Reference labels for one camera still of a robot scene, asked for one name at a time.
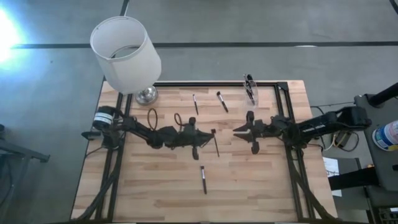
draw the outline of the white lampshade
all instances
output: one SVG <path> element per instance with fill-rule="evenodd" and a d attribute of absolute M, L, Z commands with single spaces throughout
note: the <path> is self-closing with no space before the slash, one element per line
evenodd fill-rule
<path fill-rule="evenodd" d="M 145 27 L 125 16 L 109 18 L 95 27 L 90 39 L 106 80 L 122 94 L 135 93 L 159 78 L 162 63 Z M 127 56 L 112 58 L 123 49 L 136 48 Z"/>

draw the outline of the concrete floor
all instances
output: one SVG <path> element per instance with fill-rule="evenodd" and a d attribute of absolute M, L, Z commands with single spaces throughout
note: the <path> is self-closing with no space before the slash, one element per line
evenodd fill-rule
<path fill-rule="evenodd" d="M 88 43 L 92 29 L 118 16 L 122 3 L 3 0 L 0 8 L 20 33 L 20 44 L 66 44 Z M 398 40 L 398 14 L 388 0 L 131 0 L 127 16 L 139 19 L 153 42 Z M 304 80 L 312 105 L 353 101 L 398 80 L 398 47 L 158 52 L 160 80 L 240 80 L 243 73 L 258 80 Z M 102 79 L 90 49 L 12 50 L 0 62 L 0 123 L 7 127 L 7 139 L 51 154 L 47 164 L 32 163 L 10 222 L 68 220 L 87 146 L 80 133 L 91 127 Z M 371 163 L 364 142 L 352 154 L 328 153 Z M 358 217 L 345 213 L 339 215 Z"/>

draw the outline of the silver lamp base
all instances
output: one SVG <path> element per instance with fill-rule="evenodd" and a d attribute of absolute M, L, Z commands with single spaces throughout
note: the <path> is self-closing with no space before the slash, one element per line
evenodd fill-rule
<path fill-rule="evenodd" d="M 154 86 L 148 87 L 135 94 L 136 101 L 142 106 L 150 105 L 157 99 L 157 90 Z"/>

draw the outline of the wooden table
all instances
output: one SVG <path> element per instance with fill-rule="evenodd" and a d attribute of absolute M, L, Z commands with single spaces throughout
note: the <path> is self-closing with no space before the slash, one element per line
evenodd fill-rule
<path fill-rule="evenodd" d="M 311 118 L 304 82 L 296 80 L 288 84 L 296 122 Z M 128 134 L 114 222 L 297 220 L 283 143 L 276 138 L 259 139 L 261 150 L 252 155 L 251 144 L 233 136 L 232 130 L 245 123 L 248 110 L 242 87 L 161 87 L 158 91 L 159 98 L 153 105 L 139 106 L 133 101 L 130 115 L 147 126 L 148 109 L 155 108 L 158 127 L 174 126 L 176 129 L 174 113 L 181 115 L 183 123 L 194 116 L 201 131 L 210 133 L 210 129 L 216 129 L 220 157 L 217 157 L 214 140 L 198 150 L 200 159 L 194 161 L 191 147 L 155 150 L 139 137 Z M 229 113 L 217 99 L 217 91 L 221 91 Z M 197 98 L 199 116 L 192 94 Z M 98 106 L 115 106 L 117 95 L 104 83 Z M 259 96 L 259 107 L 254 110 L 256 119 L 270 123 L 270 117 L 278 112 L 274 90 L 259 87 Z M 100 145 L 101 141 L 90 142 L 88 152 Z M 304 152 L 310 188 L 336 217 L 321 151 L 317 146 L 308 146 Z M 82 214 L 98 193 L 105 156 L 106 150 L 103 150 L 85 160 L 72 218 Z M 207 195 L 203 193 L 200 165 L 205 166 Z M 305 210 L 305 200 L 303 194 L 300 195 Z"/>

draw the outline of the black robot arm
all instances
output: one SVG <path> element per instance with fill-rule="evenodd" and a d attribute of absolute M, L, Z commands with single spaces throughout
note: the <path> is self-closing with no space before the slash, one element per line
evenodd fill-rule
<path fill-rule="evenodd" d="M 121 117 L 120 119 L 115 119 L 117 114 Z M 196 129 L 196 119 L 193 117 L 189 119 L 188 124 L 181 124 L 180 116 L 178 114 L 174 116 L 176 122 L 176 117 L 180 120 L 177 123 L 181 127 L 180 131 L 177 131 L 173 126 L 166 126 L 156 130 L 155 128 L 144 126 L 135 117 L 126 116 L 116 108 L 101 106 L 95 114 L 93 127 L 102 133 L 104 137 L 102 145 L 108 149 L 116 149 L 119 146 L 121 133 L 129 132 L 144 139 L 154 149 L 160 149 L 163 145 L 171 149 L 192 146 L 192 157 L 198 160 L 197 148 L 203 147 L 215 135 Z M 81 135 L 90 140 L 92 136 L 97 136 L 98 133 L 90 131 Z"/>
<path fill-rule="evenodd" d="M 324 134 L 336 131 L 359 131 L 370 125 L 371 121 L 368 119 L 365 109 L 358 106 L 327 112 L 301 123 L 293 123 L 289 118 L 277 115 L 271 117 L 269 125 L 264 124 L 261 119 L 254 120 L 254 113 L 248 111 L 246 124 L 234 129 L 237 132 L 234 135 L 247 142 L 252 142 L 252 153 L 257 154 L 259 152 L 257 138 L 281 137 L 287 146 L 306 148 L 311 139 Z"/>

